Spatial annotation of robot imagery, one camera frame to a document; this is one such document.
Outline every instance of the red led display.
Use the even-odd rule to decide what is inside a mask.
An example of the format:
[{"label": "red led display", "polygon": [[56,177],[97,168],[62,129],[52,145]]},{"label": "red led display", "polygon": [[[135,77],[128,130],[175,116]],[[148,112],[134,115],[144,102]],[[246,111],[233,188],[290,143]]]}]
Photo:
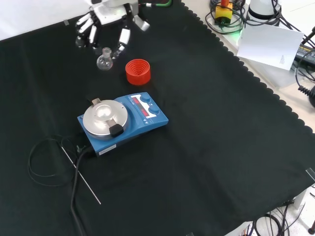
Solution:
[{"label": "red led display", "polygon": [[143,108],[143,106],[141,105],[141,103],[139,102],[138,98],[133,97],[132,100],[134,101],[134,103],[137,105],[137,107],[140,109],[140,111],[142,112],[142,114],[145,117],[148,117],[149,114],[147,113],[147,111]]},{"label": "red led display", "polygon": [[135,104],[140,104],[139,100],[136,97],[132,98]]}]

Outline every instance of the black cloth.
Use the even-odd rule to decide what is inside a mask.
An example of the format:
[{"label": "black cloth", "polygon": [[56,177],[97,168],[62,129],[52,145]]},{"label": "black cloth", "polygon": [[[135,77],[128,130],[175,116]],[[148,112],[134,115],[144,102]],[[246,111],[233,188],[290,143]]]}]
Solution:
[{"label": "black cloth", "polygon": [[[312,184],[312,130],[178,0],[144,14],[150,30],[131,27],[129,47],[108,72],[91,49],[75,47],[75,19],[0,43],[0,235],[78,235],[70,185],[36,185],[27,160],[43,137],[80,132],[88,95],[147,91],[169,118],[81,163],[102,203],[79,182],[76,205],[89,236],[222,236]],[[104,27],[102,45],[116,47],[119,35],[117,25]],[[151,65],[142,87],[126,81],[125,65],[136,58]],[[47,146],[55,154],[34,160],[41,174],[62,170],[66,159]]]}]

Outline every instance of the electronic device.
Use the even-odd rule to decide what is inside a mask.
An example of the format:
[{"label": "electronic device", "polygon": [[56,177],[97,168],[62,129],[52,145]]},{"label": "electronic device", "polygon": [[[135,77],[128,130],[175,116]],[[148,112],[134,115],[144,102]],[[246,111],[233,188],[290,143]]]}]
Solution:
[{"label": "electronic device", "polygon": [[97,98],[92,103],[78,120],[97,156],[168,123],[168,118],[146,92],[115,100]]},{"label": "electronic device", "polygon": [[[313,48],[305,46],[304,44],[301,44],[299,49],[297,50],[296,56],[295,56],[295,61],[300,61],[302,57],[313,50]],[[303,58],[303,64],[307,66],[311,66],[315,68],[315,52],[310,53],[306,57]]]}]

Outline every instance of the black cable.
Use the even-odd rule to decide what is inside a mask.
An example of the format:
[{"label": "black cable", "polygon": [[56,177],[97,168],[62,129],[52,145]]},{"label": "black cable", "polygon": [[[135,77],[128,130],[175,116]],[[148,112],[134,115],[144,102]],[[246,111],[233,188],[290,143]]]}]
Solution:
[{"label": "black cable", "polygon": [[248,236],[248,231],[250,230],[250,224],[247,226],[246,235]]},{"label": "black cable", "polygon": [[289,204],[286,205],[284,213],[283,213],[283,219],[282,219],[282,228],[281,228],[281,235],[284,236],[284,228],[285,228],[285,221],[286,221],[286,213],[287,209],[289,208]]},{"label": "black cable", "polygon": [[55,142],[59,148],[64,148],[65,150],[68,150],[70,153],[74,154],[75,156],[75,159],[77,159],[77,156],[76,156],[76,153],[75,151],[71,151],[67,148],[64,147],[63,145],[63,141],[64,140],[68,140],[71,145],[73,146],[72,142],[69,140],[69,138],[66,138],[66,137],[62,137],[61,135],[55,135],[55,137],[58,137],[58,138],[61,138],[61,141],[58,140],[57,138],[54,138],[54,136],[51,136],[51,137],[48,137],[48,138],[45,138],[43,140],[40,140],[39,142],[37,142],[32,148],[31,148],[31,151],[29,153],[29,158],[28,158],[28,173],[29,173],[29,177],[31,178],[31,180],[33,180],[35,183],[39,184],[39,185],[42,185],[42,186],[46,186],[46,187],[61,187],[61,186],[65,186],[66,184],[70,183],[72,178],[70,178],[68,181],[62,183],[62,184],[55,184],[55,185],[50,185],[50,184],[45,184],[45,183],[42,183],[42,182],[39,182],[37,181],[36,179],[33,178],[32,175],[34,176],[37,176],[37,177],[41,177],[41,178],[50,178],[50,177],[57,177],[57,176],[62,176],[64,175],[65,173],[67,173],[68,171],[72,170],[73,169],[73,165],[74,164],[71,164],[69,165],[64,171],[62,172],[57,172],[57,173],[53,173],[53,174],[50,174],[50,175],[40,175],[40,174],[37,174],[33,171],[32,169],[32,160],[33,160],[33,157],[34,157],[34,152],[37,150],[37,148],[45,143],[45,142]]},{"label": "black cable", "polygon": [[254,225],[255,225],[255,220],[252,222],[252,228],[251,228],[251,231],[250,231],[250,233],[249,234],[246,234],[247,236],[252,236],[252,233],[253,233],[253,231],[254,231]]},{"label": "black cable", "polygon": [[[294,61],[292,65],[293,65],[295,68],[297,68],[297,65],[295,64],[295,62],[296,62],[296,61]],[[303,76],[303,77],[309,79],[309,80],[312,81],[312,82],[315,82],[315,79],[313,79],[313,78],[307,76],[307,75],[306,75],[303,71],[301,71],[300,69],[299,69],[299,73],[300,73],[301,76]]]},{"label": "black cable", "polygon": [[312,97],[312,98],[315,97],[315,92],[312,92],[311,90],[309,90],[309,89],[307,89],[307,88],[305,88],[305,87],[303,87],[303,86],[300,85],[300,83],[299,83],[299,81],[298,81],[298,79],[297,79],[297,72],[300,70],[300,66],[301,66],[301,63],[302,63],[302,61],[304,60],[304,58],[305,58],[306,56],[308,56],[309,54],[313,53],[313,52],[315,52],[315,49],[313,49],[313,50],[307,52],[307,53],[300,59],[298,65],[297,65],[297,67],[296,67],[296,69],[295,69],[295,80],[296,80],[296,83],[297,83],[298,86],[299,86],[299,88],[298,88],[299,91],[301,91],[302,93],[304,93],[304,94],[306,94],[307,96]]},{"label": "black cable", "polygon": [[[240,31],[242,30],[242,28],[243,28],[243,26],[241,26],[241,24],[242,24],[242,19],[241,19],[240,16],[239,16],[234,22],[232,22],[232,23],[222,23],[222,22],[219,22],[219,21],[214,17],[213,12],[215,11],[217,5],[219,5],[220,3],[221,3],[220,1],[214,1],[214,0],[211,0],[211,1],[210,1],[210,12],[209,12],[209,13],[206,15],[206,17],[205,17],[205,21],[206,21],[208,27],[209,27],[212,31],[217,32],[217,33],[219,33],[219,34],[232,34],[232,33],[240,32]],[[238,10],[245,12],[245,8],[243,7],[244,4],[245,4],[245,1],[244,1],[244,0],[230,1],[230,3],[233,3],[233,9],[234,9],[235,7],[237,7]],[[212,25],[210,25],[209,22],[207,21],[207,17],[208,17],[209,15],[211,15],[211,17],[213,18],[213,20],[215,21],[215,23],[218,23],[218,25],[219,25],[220,28],[223,28],[223,27],[227,27],[227,28],[236,28],[236,27],[239,27],[239,29],[237,29],[237,30],[232,30],[232,31],[228,31],[228,32],[219,31],[219,30],[217,30],[216,28],[214,28]]]},{"label": "black cable", "polygon": [[75,169],[75,174],[74,174],[74,181],[73,181],[73,186],[72,186],[72,193],[71,193],[70,210],[71,210],[71,213],[73,215],[74,221],[75,221],[75,223],[77,225],[77,228],[78,228],[78,231],[80,233],[80,236],[84,236],[84,234],[83,234],[83,226],[81,225],[80,219],[79,219],[79,217],[77,216],[77,214],[75,212],[73,203],[74,203],[74,198],[75,198],[76,186],[77,186],[77,182],[78,182],[79,165],[81,163],[82,158],[86,154],[88,154],[89,152],[92,152],[92,151],[93,151],[93,148],[90,146],[90,147],[87,147],[86,149],[84,149],[81,152],[81,154],[80,154],[80,156],[78,158],[77,164],[76,164],[76,169]]},{"label": "black cable", "polygon": [[274,236],[274,231],[272,230],[272,224],[271,224],[271,211],[269,212],[269,220],[270,220],[271,234],[272,236]]},{"label": "black cable", "polygon": [[[295,30],[297,30],[297,31],[301,32],[301,31],[300,31],[297,27],[295,27],[295,26],[294,26],[294,25],[292,25],[290,22],[288,22],[288,21],[284,18],[284,16],[283,16],[283,15],[281,15],[281,19],[280,19],[280,21],[281,21],[281,23],[282,23],[283,25],[285,25],[286,27],[288,27],[290,30],[295,29]],[[314,48],[314,47],[315,47],[315,43],[314,43],[311,39],[307,40],[307,43],[308,43],[308,44],[310,44],[312,48]]]},{"label": "black cable", "polygon": [[[277,226],[278,226],[278,234],[277,234],[277,236],[280,236],[280,235],[281,235],[281,228],[282,228],[282,226],[281,226],[279,220],[278,220],[275,216],[273,216],[273,215],[271,215],[271,214],[264,214],[262,217],[270,218],[270,219],[272,219],[272,220],[274,220],[274,221],[276,222],[276,224],[277,224]],[[258,220],[255,220],[255,221],[254,221],[254,226],[253,226],[253,228],[255,228],[255,231],[256,231],[257,236],[261,236],[261,235],[259,234],[258,230],[257,230],[257,221],[258,221]]]},{"label": "black cable", "polygon": [[289,228],[299,219],[299,217],[300,217],[300,215],[301,215],[301,213],[302,213],[302,211],[303,211],[303,209],[304,209],[304,207],[305,207],[305,204],[306,204],[306,203],[304,203],[304,205],[303,205],[303,207],[302,207],[302,209],[301,209],[299,215],[297,216],[297,218],[292,222],[292,224],[290,224],[290,225],[285,229],[285,231],[286,231],[286,230],[289,230]]},{"label": "black cable", "polygon": [[[284,218],[284,214],[278,209],[278,208],[276,208],[277,210],[278,210],[278,212],[280,212],[280,214],[282,215],[282,217]],[[288,230],[288,235],[290,236],[290,230],[289,230],[289,224],[287,223],[287,220],[285,219],[285,223],[286,223],[286,226],[287,226],[287,229],[286,230]]]},{"label": "black cable", "polygon": [[312,75],[312,73],[308,70],[308,68],[305,68],[305,71],[309,74],[309,76],[311,76],[312,80],[315,81],[315,77]]}]

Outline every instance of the white table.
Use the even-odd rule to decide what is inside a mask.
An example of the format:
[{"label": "white table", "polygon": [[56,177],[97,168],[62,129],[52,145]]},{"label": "white table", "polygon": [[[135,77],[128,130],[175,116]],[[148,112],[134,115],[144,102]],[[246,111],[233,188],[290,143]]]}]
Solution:
[{"label": "white table", "polygon": [[[210,0],[182,0],[182,2],[189,8],[189,10],[193,11],[200,18],[201,21],[206,25],[205,16],[210,12],[209,2]],[[306,35],[308,35],[312,28],[315,26],[315,21],[312,19],[314,17],[313,12],[315,11],[315,0],[302,0],[297,3],[295,0],[285,0],[283,1],[283,15],[286,19],[291,22],[294,26],[303,31]],[[235,45],[229,43],[229,41],[221,34],[215,33],[221,42],[224,43],[224,46],[229,49],[229,51],[233,52],[234,55],[237,55],[237,50]],[[265,83],[268,88],[272,89],[275,94],[277,94],[281,100],[284,100],[286,104],[291,107],[292,111],[295,112],[301,120],[304,121],[305,125],[312,128],[315,131],[315,108],[308,101],[308,97],[298,91],[298,85],[296,83],[284,87],[277,88],[274,84],[269,82],[268,75],[270,72],[257,70],[252,61],[247,59],[242,59],[245,66],[251,71],[254,76],[257,76],[261,79],[261,82]],[[305,79],[300,82],[306,88],[311,89],[315,84]],[[302,203],[307,190],[302,192],[296,198],[296,208],[298,208]],[[244,222],[234,231],[228,233],[226,236],[238,236],[241,234],[243,229],[245,229],[250,222]]]}]

